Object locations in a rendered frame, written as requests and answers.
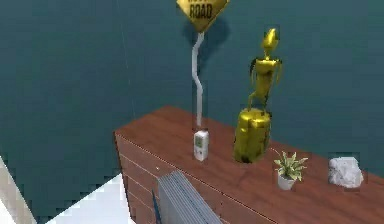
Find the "yellow road sign lamp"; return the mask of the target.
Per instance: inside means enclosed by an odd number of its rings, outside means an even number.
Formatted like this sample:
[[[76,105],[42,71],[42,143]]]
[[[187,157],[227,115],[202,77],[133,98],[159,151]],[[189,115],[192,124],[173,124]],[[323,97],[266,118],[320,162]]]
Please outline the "yellow road sign lamp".
[[[198,76],[199,49],[205,39],[205,32],[215,22],[231,0],[176,0],[177,6],[188,18],[197,32],[197,39],[191,51],[191,76],[196,86],[196,126],[202,126],[204,88]]]

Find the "grey ribbed flat pack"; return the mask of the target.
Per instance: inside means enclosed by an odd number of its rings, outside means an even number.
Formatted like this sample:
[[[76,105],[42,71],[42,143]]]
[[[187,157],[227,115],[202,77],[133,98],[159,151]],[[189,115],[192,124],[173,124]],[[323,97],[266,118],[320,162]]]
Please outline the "grey ribbed flat pack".
[[[181,171],[157,178],[152,194],[156,224],[223,224]]]

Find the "golden figure statue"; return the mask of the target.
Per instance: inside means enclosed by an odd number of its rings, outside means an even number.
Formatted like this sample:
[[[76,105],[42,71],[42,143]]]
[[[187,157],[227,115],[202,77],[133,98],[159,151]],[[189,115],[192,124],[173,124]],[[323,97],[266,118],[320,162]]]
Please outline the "golden figure statue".
[[[278,43],[278,29],[270,28],[261,42],[263,56],[255,57],[250,63],[253,91],[247,106],[238,115],[233,148],[234,159],[240,163],[253,163],[269,145],[272,114],[267,110],[268,99],[273,82],[279,82],[282,70],[282,60],[273,56]]]

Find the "brown wooden chest of drawers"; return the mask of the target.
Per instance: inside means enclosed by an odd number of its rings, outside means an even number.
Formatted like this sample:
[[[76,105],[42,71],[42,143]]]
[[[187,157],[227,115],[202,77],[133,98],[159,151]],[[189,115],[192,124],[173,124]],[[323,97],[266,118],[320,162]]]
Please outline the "brown wooden chest of drawers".
[[[165,106],[115,130],[129,211],[136,224],[155,224],[158,177],[181,171],[223,224],[384,224],[384,178],[365,174],[357,189],[329,183],[328,161],[310,152],[302,180],[289,191],[277,184],[272,143],[256,163],[232,157],[234,130],[208,120],[209,154],[193,156],[192,114]]]

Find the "white crumpled rock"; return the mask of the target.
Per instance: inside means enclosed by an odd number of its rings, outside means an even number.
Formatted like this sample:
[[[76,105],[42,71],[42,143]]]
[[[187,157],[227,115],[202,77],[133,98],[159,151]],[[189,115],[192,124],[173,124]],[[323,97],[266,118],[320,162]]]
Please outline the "white crumpled rock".
[[[328,162],[328,181],[348,189],[359,188],[364,180],[355,157],[336,157]]]

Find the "white handheld game console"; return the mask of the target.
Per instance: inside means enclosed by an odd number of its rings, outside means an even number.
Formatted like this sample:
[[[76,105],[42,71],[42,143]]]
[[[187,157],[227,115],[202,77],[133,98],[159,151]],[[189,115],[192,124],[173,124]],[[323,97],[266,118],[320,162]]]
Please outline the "white handheld game console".
[[[194,134],[194,156],[198,161],[204,161],[208,157],[209,132],[197,131]]]

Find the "small potted green plant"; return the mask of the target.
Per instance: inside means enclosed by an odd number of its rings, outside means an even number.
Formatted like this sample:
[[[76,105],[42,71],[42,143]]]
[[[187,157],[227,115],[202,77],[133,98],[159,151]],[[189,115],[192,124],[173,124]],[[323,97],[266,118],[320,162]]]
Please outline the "small potted green plant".
[[[294,152],[291,157],[285,151],[277,152],[278,159],[274,160],[277,165],[277,184],[281,190],[291,190],[297,181],[302,181],[302,172],[306,169],[304,163],[307,157],[297,159],[297,153]]]

